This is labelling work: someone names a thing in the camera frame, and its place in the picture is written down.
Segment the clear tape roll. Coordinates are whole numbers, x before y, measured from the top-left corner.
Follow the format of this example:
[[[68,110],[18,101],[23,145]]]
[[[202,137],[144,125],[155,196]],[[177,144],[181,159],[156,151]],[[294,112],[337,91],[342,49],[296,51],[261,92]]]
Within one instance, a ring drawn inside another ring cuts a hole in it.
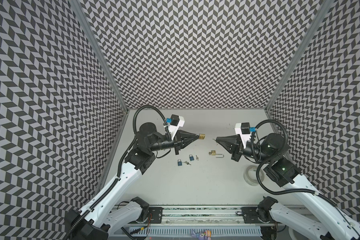
[[[243,178],[245,180],[245,182],[250,185],[250,186],[258,186],[259,182],[257,180],[257,166],[248,166],[243,174]]]

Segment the white tape roll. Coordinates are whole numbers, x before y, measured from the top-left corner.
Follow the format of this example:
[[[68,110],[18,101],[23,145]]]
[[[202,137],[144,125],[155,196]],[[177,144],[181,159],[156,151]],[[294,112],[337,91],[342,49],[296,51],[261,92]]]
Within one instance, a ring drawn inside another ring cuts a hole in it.
[[[288,232],[289,232],[289,236],[290,236],[291,240],[299,240],[295,234],[295,231],[292,228],[289,228]]]

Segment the purple toy figure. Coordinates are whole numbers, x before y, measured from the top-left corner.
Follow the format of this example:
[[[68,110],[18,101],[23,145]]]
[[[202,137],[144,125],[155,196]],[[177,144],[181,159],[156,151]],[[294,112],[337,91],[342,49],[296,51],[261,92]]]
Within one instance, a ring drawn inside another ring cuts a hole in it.
[[[200,232],[196,232],[195,230],[192,230],[191,237],[196,238],[198,240],[211,240],[212,232],[210,230],[204,230]]]

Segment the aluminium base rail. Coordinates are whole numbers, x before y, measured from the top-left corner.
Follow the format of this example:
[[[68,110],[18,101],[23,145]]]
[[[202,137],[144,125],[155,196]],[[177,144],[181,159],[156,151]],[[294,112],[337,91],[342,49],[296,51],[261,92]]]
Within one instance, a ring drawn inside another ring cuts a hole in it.
[[[145,221],[125,226],[272,226],[274,220],[261,222],[256,205],[151,205]]]

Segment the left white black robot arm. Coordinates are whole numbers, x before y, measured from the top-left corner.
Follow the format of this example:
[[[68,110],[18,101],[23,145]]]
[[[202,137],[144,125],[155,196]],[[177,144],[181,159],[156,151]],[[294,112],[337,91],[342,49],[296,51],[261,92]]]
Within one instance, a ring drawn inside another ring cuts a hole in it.
[[[163,121],[165,134],[157,131],[154,123],[137,126],[139,113],[152,109]],[[161,150],[179,151],[196,140],[203,140],[204,134],[192,134],[183,131],[185,120],[182,116],[171,115],[165,118],[163,113],[154,106],[140,107],[133,117],[134,138],[119,163],[114,177],[85,204],[79,211],[70,210],[65,216],[68,229],[65,240],[106,240],[110,230],[117,230],[126,224],[147,218],[149,205],[140,198],[131,200],[128,205],[112,212],[113,207],[124,195],[126,190],[139,179],[157,158],[155,152]]]

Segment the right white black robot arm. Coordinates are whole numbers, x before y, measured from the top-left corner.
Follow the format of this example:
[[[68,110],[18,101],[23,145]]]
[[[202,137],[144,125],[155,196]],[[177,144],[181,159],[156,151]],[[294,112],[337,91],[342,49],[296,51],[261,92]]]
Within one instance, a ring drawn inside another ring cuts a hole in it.
[[[257,206],[260,222],[281,223],[310,240],[360,240],[360,223],[348,217],[285,158],[289,136],[280,122],[264,120],[255,127],[238,123],[235,135],[217,137],[215,141],[232,155],[232,160],[247,157],[257,164],[256,181],[269,194]],[[288,194],[295,196],[317,220],[296,213],[275,199]]]

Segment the blue padlock with keys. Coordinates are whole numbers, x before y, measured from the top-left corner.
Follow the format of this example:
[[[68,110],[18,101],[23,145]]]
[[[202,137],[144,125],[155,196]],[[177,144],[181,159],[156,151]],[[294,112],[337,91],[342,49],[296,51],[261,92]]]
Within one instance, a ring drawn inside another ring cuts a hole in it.
[[[178,159],[177,160],[177,165],[178,165],[178,167],[181,167],[181,166],[183,166],[183,165],[192,165],[190,162],[188,162],[188,161],[182,161],[182,160],[180,160],[180,159]]]

